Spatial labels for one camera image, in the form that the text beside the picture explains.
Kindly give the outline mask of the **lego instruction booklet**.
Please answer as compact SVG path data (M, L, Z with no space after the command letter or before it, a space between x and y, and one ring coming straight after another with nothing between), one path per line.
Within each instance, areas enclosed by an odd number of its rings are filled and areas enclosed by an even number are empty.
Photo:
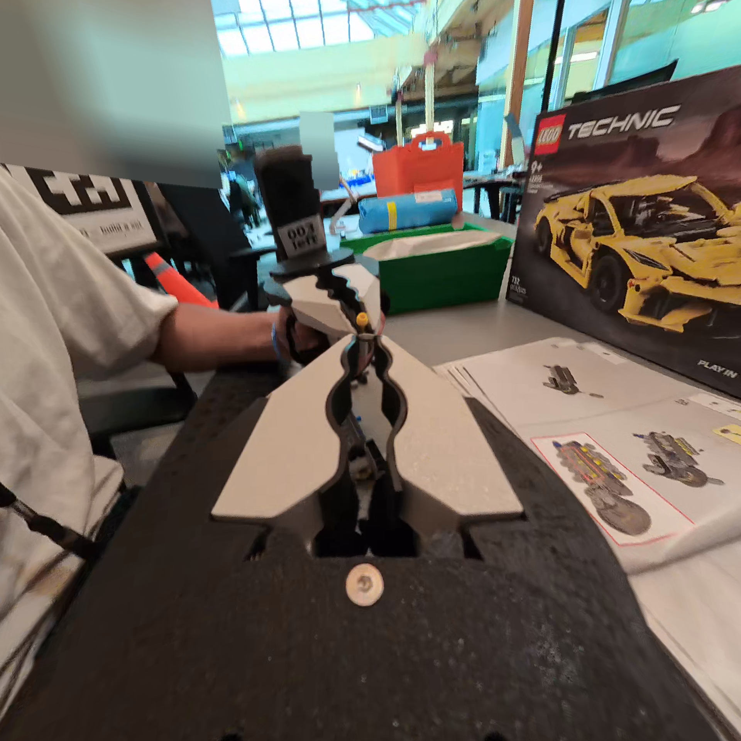
M653 633L739 736L739 401L559 337L435 371L570 488Z

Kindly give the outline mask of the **white tag sign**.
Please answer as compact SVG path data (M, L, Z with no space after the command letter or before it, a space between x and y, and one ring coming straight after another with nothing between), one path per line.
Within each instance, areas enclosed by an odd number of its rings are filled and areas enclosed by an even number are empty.
M156 243L156 234L131 180L1 165L104 254Z

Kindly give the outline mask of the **person's white shirt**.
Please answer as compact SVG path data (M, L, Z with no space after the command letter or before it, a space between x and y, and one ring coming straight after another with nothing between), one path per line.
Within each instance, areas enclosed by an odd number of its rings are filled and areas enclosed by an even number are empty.
M135 495L97 456L76 377L150 359L178 302L144 288L2 174L2 485L19 504L106 548Z

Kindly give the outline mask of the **person's left forearm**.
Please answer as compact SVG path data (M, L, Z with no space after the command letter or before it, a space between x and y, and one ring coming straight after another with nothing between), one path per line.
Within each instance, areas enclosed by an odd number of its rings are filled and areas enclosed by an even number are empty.
M273 312L233 313L177 305L160 323L150 360L176 373L276 361Z

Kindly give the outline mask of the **white desk lamp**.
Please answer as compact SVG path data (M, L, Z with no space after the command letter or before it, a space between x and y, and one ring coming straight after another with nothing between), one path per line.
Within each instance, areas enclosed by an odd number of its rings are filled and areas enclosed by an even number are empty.
M357 210L357 206L359 205L359 195L349 186L344 176L340 176L339 184L341 186L340 189L345 192L346 198L331 216L329 220L328 233L330 236L341 237L346 231L343 219L350 214L351 211Z

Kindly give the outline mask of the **green plastic bin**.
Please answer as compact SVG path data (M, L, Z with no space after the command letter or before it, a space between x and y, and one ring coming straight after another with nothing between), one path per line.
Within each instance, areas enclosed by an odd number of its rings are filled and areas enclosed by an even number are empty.
M440 225L374 233L356 239L340 238L339 245L349 247L355 254L364 256L363 253L372 245L397 236L421 236L452 230L490 229L471 224L464 224L459 229L454 229L452 225ZM502 234L502 237L491 244L466 250L376 261L383 312L386 316L393 316L496 301L513 244L513 238Z

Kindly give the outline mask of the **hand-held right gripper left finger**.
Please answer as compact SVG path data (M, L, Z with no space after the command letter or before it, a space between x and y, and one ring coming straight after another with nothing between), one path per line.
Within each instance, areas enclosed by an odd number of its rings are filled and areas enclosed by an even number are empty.
M358 495L342 426L358 342L344 336L263 402L211 516L289 530L303 541L354 529Z

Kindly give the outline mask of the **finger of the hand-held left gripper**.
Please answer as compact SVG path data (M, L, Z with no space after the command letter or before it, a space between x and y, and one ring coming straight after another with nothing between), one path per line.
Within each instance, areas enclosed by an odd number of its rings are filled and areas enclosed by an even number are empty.
M340 302L331 298L329 291L319 288L317 283L316 275L296 277L283 283L294 316L302 325L327 337L354 335L355 327Z
M354 327L357 329L357 314L366 312L370 320L366 334L380 335L384 329L384 312L378 276L362 264L345 264L338 268L338 277L345 280L346 288L340 291L341 303Z

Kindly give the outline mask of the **orange traffic cone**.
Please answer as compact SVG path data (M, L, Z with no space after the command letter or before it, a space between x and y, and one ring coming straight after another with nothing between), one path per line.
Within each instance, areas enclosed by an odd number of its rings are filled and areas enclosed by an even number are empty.
M203 293L195 288L186 278L181 275L161 255L149 253L144 256L144 262L153 273L161 288L170 296L173 296L181 304L195 305L205 308L218 309L218 302L209 300Z

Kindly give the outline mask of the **yellow car lego set box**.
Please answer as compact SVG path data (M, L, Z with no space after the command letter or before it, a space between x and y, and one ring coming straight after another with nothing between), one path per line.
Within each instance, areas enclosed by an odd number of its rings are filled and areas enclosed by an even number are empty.
M536 117L507 299L739 398L739 66Z

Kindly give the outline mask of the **person's left hand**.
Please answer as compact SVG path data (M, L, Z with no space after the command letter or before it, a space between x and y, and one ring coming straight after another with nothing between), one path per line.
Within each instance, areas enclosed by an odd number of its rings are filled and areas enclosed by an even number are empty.
M273 312L282 335L285 361L306 366L329 348L327 337L317 330L302 324L287 307L280 307Z

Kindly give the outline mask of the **black perforated foam pad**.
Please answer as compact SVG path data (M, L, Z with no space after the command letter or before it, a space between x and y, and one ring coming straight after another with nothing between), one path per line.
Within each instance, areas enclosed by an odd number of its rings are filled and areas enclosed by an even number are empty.
M285 379L283 369L273 366L217 371L200 394L188 421L223 427L259 398L274 391Z

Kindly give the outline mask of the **white paper bag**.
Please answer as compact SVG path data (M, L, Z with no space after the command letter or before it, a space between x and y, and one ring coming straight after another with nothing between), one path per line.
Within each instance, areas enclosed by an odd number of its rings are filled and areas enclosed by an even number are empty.
M490 230L452 230L421 236L397 236L372 245L363 255L377 262L442 254L488 245L502 237Z

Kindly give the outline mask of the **grey lego gear assembly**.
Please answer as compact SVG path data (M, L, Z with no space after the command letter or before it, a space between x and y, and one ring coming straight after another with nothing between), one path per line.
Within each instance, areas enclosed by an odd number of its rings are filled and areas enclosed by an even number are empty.
M348 343L347 380L342 386L342 408L339 436L345 446L350 475L354 480L377 480L384 468L380 445L387 433L380 420L381 387L376 378L375 350L372 334L362 333Z

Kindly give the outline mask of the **blue wrapped roll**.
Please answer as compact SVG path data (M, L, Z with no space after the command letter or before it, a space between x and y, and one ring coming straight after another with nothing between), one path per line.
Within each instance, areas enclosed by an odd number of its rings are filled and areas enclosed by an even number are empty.
M454 189L431 190L363 199L358 209L358 229L370 235L449 224L458 213L458 200Z

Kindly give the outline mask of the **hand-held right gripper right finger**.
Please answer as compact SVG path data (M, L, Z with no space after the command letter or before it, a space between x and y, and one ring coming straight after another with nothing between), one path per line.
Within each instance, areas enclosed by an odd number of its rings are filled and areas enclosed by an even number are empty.
M401 519L419 536L524 514L464 397L394 341L376 339L386 461Z

